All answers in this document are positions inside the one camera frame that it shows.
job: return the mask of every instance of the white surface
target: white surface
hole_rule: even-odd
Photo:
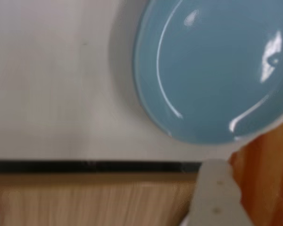
[[[145,2],[0,0],[0,159],[200,161],[240,147],[175,141],[139,106]]]
[[[252,226],[227,161],[205,161],[199,171],[189,226]]]

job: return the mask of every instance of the wooden cabinet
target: wooden cabinet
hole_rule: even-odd
[[[0,175],[0,226],[175,226],[195,174]]]

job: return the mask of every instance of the plate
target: plate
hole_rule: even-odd
[[[176,139],[261,130],[283,114],[283,0],[150,0],[133,73],[145,111]]]

